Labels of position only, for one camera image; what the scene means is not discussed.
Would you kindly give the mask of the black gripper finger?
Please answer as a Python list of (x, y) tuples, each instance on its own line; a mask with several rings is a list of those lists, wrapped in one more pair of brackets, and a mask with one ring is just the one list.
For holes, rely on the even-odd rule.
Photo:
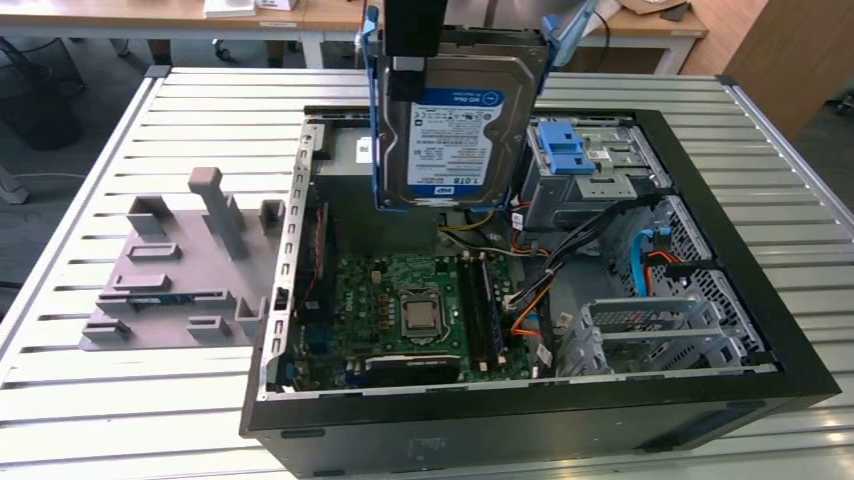
[(389, 61), (387, 90), (391, 100), (421, 98), (427, 59), (437, 54), (443, 22), (443, 1), (384, 2), (384, 57)]

